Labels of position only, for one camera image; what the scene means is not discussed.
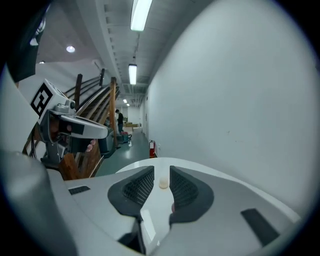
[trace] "mesh grip pad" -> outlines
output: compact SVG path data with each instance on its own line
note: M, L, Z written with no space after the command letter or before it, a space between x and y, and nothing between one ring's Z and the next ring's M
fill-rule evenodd
M155 168L148 166L113 184L108 190L108 199L120 214L141 219L140 210L154 187L154 179Z

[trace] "black strip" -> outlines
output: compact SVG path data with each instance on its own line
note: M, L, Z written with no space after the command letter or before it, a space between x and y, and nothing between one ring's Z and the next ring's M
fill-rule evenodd
M75 194L79 194L79 193L82 193L82 192L85 192L85 191L88 191L90 190L89 187L87 186L78 186L78 187L75 187L75 188L70 188L69 189L69 192L71 195L75 195Z
M270 225L261 213L257 211L257 209L243 210L241 215L259 239L262 246L266 246L279 236L279 233Z

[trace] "ceiling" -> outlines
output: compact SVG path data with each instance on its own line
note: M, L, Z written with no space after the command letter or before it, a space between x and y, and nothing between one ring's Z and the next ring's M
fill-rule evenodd
M74 46L75 52L66 51ZM75 62L100 59L81 18L76 0L52 1L45 16L45 29L40 40L37 62Z
M144 31L136 32L130 30L133 0L55 0L46 14L46 26L39 44L37 61L97 60L100 68L116 71L117 74L111 72L111 76L120 76L117 107L126 105L123 99L127 99L131 106L139 107L164 46L188 10L200 1L203 0L153 0ZM82 16L83 4L80 12L80 3L90 3L92 6L85 16ZM94 17L99 14L102 15L98 21L100 25L95 24L89 33L87 21L93 22ZM98 30L95 30L97 25L102 29L100 33L107 35L103 36L106 39L103 42L99 37L101 35L97 35ZM97 51L101 49L101 44L106 46L107 52ZM75 47L74 53L66 51L69 45ZM112 61L101 58L99 53L109 54ZM129 84L130 63L137 64L136 85Z
M136 32L130 30L133 0L104 0L112 54L123 83L119 106L125 106L122 99L133 106L140 105L162 49L183 15L198 1L201 0L153 0L144 31ZM130 63L137 64L137 84L133 86L129 84Z

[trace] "floor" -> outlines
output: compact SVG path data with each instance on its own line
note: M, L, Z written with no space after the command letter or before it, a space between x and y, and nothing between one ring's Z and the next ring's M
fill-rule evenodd
M131 138L132 146L128 143L119 144L113 155L103 160L96 177L114 174L121 168L134 162L149 158L149 142L140 129L135 129Z

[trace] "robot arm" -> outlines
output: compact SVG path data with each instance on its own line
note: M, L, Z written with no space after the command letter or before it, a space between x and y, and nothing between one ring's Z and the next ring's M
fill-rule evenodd
M46 157L41 161L46 165L59 164L67 153L85 152L92 139L104 140L108 135L104 125L77 116L75 102L46 79L30 105L39 115L39 133L46 146ZM52 120L59 120L59 133L54 139L50 132Z

